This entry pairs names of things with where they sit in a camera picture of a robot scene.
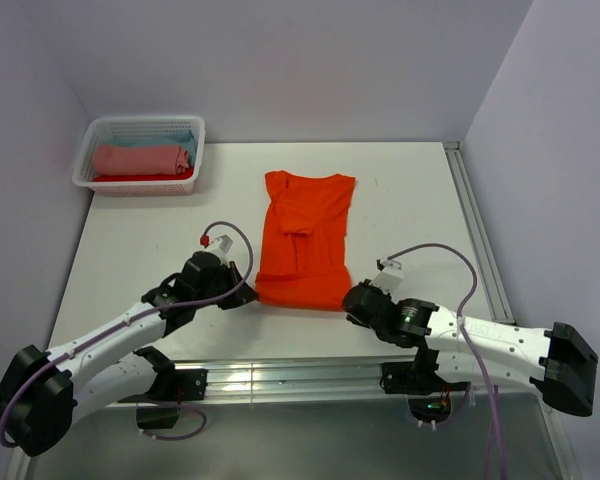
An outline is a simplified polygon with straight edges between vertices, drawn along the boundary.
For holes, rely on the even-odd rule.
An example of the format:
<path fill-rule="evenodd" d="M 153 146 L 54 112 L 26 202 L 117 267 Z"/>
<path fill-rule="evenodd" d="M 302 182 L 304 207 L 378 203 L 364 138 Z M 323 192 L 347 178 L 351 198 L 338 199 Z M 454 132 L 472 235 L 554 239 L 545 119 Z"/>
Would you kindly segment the orange t-shirt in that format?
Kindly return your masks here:
<path fill-rule="evenodd" d="M 339 311 L 352 286 L 345 265 L 348 214 L 356 179 L 265 175 L 269 196 L 255 287 L 261 303 Z"/>

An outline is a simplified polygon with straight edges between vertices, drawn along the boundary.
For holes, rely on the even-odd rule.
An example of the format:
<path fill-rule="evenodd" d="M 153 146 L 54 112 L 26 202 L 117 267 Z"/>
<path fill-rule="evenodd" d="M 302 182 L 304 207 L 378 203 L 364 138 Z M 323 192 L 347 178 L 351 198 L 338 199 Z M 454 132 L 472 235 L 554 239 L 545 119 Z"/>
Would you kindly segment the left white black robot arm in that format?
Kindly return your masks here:
<path fill-rule="evenodd" d="M 182 380 L 154 342 L 203 308 L 231 310 L 257 298 L 234 262 L 199 251 L 104 326 L 46 351 L 19 350 L 0 381 L 0 444 L 34 457 L 82 418 L 120 400 L 176 409 L 186 397 L 202 398 L 203 382 Z"/>

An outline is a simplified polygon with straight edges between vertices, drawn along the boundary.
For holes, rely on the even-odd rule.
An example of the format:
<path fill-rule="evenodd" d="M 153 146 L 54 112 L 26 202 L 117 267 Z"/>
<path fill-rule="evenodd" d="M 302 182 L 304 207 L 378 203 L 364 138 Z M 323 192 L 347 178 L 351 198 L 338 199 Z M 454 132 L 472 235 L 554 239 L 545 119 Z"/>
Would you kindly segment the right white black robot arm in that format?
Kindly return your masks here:
<path fill-rule="evenodd" d="M 572 416 L 593 413 L 598 356 L 572 326 L 522 328 L 467 317 L 431 302 L 391 296 L 370 282 L 343 299 L 348 321 L 383 342 L 412 349 L 410 361 L 381 366 L 387 394 L 431 395 L 491 385 L 536 394 Z"/>

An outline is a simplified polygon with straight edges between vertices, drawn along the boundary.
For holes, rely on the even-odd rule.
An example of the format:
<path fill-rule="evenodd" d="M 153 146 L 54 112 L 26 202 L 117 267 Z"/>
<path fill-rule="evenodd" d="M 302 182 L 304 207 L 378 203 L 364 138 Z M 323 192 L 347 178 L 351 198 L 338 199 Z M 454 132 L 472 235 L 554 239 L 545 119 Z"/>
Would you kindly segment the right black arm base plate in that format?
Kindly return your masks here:
<path fill-rule="evenodd" d="M 451 382 L 438 374 L 437 363 L 416 361 L 384 362 L 380 365 L 379 386 L 385 394 L 432 395 L 465 391 L 469 382 Z"/>

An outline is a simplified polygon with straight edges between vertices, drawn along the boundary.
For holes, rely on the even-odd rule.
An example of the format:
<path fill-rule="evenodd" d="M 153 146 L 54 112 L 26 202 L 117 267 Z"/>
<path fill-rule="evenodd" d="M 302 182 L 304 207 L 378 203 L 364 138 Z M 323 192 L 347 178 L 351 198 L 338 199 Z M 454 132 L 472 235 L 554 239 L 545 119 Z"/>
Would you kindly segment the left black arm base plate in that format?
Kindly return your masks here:
<path fill-rule="evenodd" d="M 127 396 L 119 403 L 200 401 L 204 399 L 207 386 L 206 369 L 175 369 L 170 373 L 159 373 L 153 383 L 140 394 Z"/>

